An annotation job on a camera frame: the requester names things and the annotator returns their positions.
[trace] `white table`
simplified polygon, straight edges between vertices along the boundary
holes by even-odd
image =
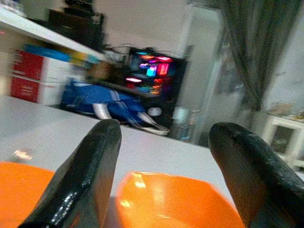
[[[0,97],[0,161],[10,161],[17,149],[31,153],[28,164],[55,171],[77,147],[97,119]],[[208,148],[157,136],[125,126],[111,197],[130,171],[182,175],[213,184],[228,200],[231,195]],[[117,227],[110,207],[106,227]]]

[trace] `orange bowl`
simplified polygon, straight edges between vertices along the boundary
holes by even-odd
[[[0,162],[0,228],[16,228],[33,210],[54,173]]]
[[[117,191],[124,228],[244,228],[236,209],[204,181],[131,172]]]

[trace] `curtain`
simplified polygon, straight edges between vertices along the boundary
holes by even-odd
[[[300,0],[222,0],[221,9],[237,71],[246,92],[246,105],[261,109]]]

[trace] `cable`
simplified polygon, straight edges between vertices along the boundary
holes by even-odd
[[[130,45],[131,47],[135,47],[135,48],[140,49],[139,46],[137,46],[136,44],[132,44],[132,43],[124,43],[124,44],[120,44],[120,45]]]
[[[155,52],[167,52],[167,53],[173,53],[173,54],[176,54],[178,56],[184,56],[184,54],[181,54],[181,53],[178,53],[176,51],[167,51],[167,50],[161,50],[161,51],[155,51]]]
[[[115,47],[112,47],[112,48],[129,48],[130,46],[115,46]]]

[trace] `blue cloth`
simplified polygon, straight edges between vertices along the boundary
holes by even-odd
[[[103,86],[71,80],[65,87],[61,104],[74,111],[94,114],[93,104],[106,103],[113,118],[129,122],[130,119],[141,123],[138,112],[145,112],[141,102],[134,97],[119,93]]]

